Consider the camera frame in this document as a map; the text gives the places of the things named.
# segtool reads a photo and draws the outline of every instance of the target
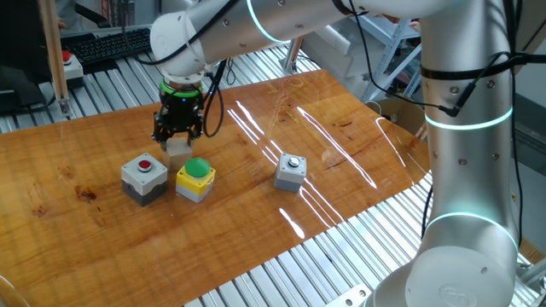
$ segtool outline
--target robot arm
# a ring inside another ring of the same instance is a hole
[[[372,10],[421,17],[452,1],[353,0],[353,4],[358,13]],[[349,0],[207,0],[161,16],[152,27],[151,46],[156,59],[169,60],[161,64],[163,107],[154,115],[152,138],[166,150],[166,141],[174,134],[187,132],[191,143],[200,137],[201,128],[206,130],[200,115],[206,103],[199,89],[212,65],[314,32],[350,13]],[[185,49],[176,53],[181,47]]]
[[[187,43],[226,3],[208,0],[187,11],[161,16],[153,25],[151,45],[157,59]],[[417,18],[440,10],[452,0],[354,0],[357,13],[380,12]],[[351,13],[349,0],[240,0],[183,53],[161,65],[180,84],[207,66],[270,47],[322,29]]]
[[[429,104],[454,107],[491,57],[509,51],[503,0],[352,2],[357,13],[422,17],[423,91]],[[210,29],[161,65],[162,101],[169,107],[162,108],[159,122],[156,114],[158,142],[176,132],[199,137],[197,89],[210,65],[305,35],[351,13],[350,0],[202,1],[154,23],[155,57],[164,59],[188,43],[226,3],[232,7]],[[505,60],[501,56],[497,63]],[[519,236],[508,186],[511,77],[506,68],[492,71],[476,84],[456,117],[426,108],[434,178],[430,222],[415,258],[388,276],[365,306],[510,304]]]

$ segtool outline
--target computer monitor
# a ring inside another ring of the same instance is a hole
[[[0,112],[44,102],[51,81],[38,0],[0,1]]]

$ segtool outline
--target cardboard box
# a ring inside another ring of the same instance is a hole
[[[389,98],[377,103],[381,106],[381,116],[391,120],[414,136],[425,124],[425,110],[415,104],[398,98]],[[369,103],[367,106],[379,113],[379,108],[376,105]]]

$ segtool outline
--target green button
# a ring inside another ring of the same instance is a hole
[[[186,162],[186,172],[188,175],[196,178],[201,178],[211,171],[211,166],[205,159],[193,158]]]

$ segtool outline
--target emergency stop button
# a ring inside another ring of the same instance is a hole
[[[148,160],[141,160],[138,162],[138,170],[141,172],[149,172],[152,170],[152,163]]]
[[[62,51],[62,61],[65,65],[70,65],[70,60],[72,59],[72,54],[69,51]]]

